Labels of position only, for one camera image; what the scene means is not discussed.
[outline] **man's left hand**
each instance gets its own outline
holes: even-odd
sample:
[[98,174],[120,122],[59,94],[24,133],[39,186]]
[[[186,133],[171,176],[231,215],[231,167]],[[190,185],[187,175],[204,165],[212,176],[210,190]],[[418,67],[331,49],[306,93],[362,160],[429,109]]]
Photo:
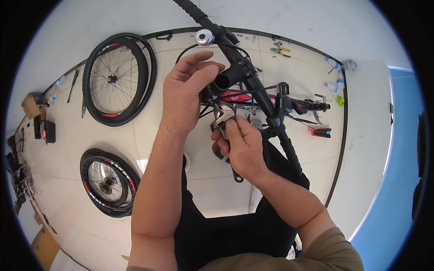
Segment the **man's left hand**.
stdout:
[[213,54],[202,51],[181,58],[164,80],[161,125],[170,131],[187,135],[196,126],[200,112],[199,93],[225,67],[205,61]]

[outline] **hand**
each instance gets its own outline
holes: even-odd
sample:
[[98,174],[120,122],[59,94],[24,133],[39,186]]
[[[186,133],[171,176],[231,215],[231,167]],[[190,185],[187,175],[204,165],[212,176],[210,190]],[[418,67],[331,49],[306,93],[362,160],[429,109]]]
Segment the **hand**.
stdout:
[[238,115],[236,121],[226,121],[226,132],[230,145],[218,129],[211,139],[218,140],[222,155],[229,157],[233,169],[253,185],[266,179],[270,171],[262,154],[261,132]]
[[181,58],[163,83],[161,124],[170,131],[187,135],[199,119],[199,92],[211,83],[224,65],[206,61],[213,56],[202,51]]

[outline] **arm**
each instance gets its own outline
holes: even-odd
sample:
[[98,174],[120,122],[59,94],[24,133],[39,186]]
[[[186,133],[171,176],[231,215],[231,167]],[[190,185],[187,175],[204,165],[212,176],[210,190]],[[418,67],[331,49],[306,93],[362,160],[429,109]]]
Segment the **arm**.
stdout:
[[298,229],[303,250],[320,234],[336,227],[314,194],[268,170],[259,130],[237,116],[236,122],[226,122],[226,131],[230,146],[217,130],[211,138],[219,140],[222,154],[230,158],[233,168],[261,191],[288,225]]
[[177,270],[174,233],[181,216],[182,153],[199,117],[199,92],[224,69],[204,51],[184,57],[163,83],[163,116],[134,199],[129,266]]

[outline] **black trousers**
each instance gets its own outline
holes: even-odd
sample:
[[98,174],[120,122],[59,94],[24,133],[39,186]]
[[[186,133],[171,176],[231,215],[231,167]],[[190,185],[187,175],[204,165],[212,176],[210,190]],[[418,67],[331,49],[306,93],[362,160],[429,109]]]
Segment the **black trousers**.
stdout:
[[[269,170],[309,189],[306,176],[291,180],[292,165],[270,142],[266,146]],[[195,271],[214,259],[247,252],[286,257],[296,234],[297,229],[286,224],[265,197],[255,213],[205,218],[187,190],[187,176],[182,170],[182,211],[174,235],[179,270]]]

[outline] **bicycle handlebar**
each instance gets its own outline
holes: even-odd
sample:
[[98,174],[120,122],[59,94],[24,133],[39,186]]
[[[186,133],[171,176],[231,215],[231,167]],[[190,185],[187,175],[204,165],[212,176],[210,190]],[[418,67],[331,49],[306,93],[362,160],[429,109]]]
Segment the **bicycle handlebar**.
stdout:
[[[195,22],[200,24],[203,28],[208,29],[212,33],[214,33],[217,45],[219,46],[220,50],[225,55],[231,65],[240,61],[246,61],[245,58],[241,55],[241,53],[236,48],[234,48],[234,44],[225,36],[225,33],[228,30],[218,26],[215,23],[212,23],[210,19],[208,19],[208,16],[190,0],[173,1],[177,3],[183,10],[185,10],[185,12],[187,12],[194,19]],[[243,78],[243,83],[246,85],[249,91],[264,88],[262,82],[255,74],[247,74]],[[252,93],[252,96],[261,106],[265,115],[268,118],[271,118],[275,113],[275,109],[270,101],[267,92],[265,90],[256,91]],[[288,135],[285,132],[279,134],[278,137],[280,140],[280,145],[285,151],[288,161],[291,162],[295,167],[294,174],[296,176],[300,176],[302,174],[302,169],[295,153],[294,147],[291,144],[291,140],[288,138]]]

